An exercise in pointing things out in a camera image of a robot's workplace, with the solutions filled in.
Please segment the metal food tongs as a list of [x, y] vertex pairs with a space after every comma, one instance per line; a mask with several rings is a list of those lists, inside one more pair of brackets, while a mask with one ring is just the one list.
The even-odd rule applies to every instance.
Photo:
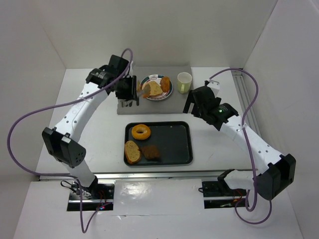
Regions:
[[148, 83], [143, 84], [137, 90], [137, 96], [142, 98], [149, 97], [150, 93], [151, 93], [151, 87]]

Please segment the small seeded bread slice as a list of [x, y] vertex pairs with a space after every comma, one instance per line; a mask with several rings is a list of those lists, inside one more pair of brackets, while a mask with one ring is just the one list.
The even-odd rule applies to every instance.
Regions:
[[160, 87], [164, 93], [169, 92], [170, 90], [170, 79], [169, 77], [163, 77], [160, 80]]

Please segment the orange bread roll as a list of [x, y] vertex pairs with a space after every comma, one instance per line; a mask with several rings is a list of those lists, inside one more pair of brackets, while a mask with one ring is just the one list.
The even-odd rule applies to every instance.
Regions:
[[141, 83], [140, 81], [137, 81], [137, 91], [141, 91], [142, 87], [141, 87]]

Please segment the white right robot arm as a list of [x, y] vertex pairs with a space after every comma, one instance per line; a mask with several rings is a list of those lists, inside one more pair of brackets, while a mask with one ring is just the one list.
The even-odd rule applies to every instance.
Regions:
[[265, 200], [273, 200], [294, 181], [296, 160], [268, 145], [228, 103], [214, 95], [208, 86], [188, 93], [184, 113], [203, 119], [225, 134], [251, 157], [252, 169], [230, 169], [218, 178], [229, 189], [256, 190]]

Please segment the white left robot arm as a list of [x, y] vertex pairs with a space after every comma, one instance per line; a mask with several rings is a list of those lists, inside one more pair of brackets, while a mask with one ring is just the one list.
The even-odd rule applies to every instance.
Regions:
[[125, 102], [138, 100], [137, 79], [131, 63], [125, 59], [119, 62], [111, 60], [107, 65], [94, 68], [64, 118], [53, 128], [47, 127], [42, 132], [48, 153], [78, 179], [81, 191], [90, 196], [95, 196], [101, 186], [85, 162], [86, 149], [79, 140], [93, 113], [111, 92]]

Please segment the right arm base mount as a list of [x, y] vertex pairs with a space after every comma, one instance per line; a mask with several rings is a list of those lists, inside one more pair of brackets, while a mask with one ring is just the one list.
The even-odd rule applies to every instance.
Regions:
[[229, 189], [218, 181], [203, 181], [198, 191], [203, 195], [205, 209], [245, 207], [247, 192]]

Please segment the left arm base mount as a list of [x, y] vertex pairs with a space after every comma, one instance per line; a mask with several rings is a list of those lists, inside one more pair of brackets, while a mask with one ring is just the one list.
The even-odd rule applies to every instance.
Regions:
[[[62, 180], [60, 185], [69, 189], [69, 199], [67, 211], [77, 212], [80, 211], [80, 187], [77, 182]], [[82, 210], [83, 211], [112, 211], [113, 198], [115, 191], [115, 183], [99, 184], [98, 191], [95, 195], [82, 191]]]

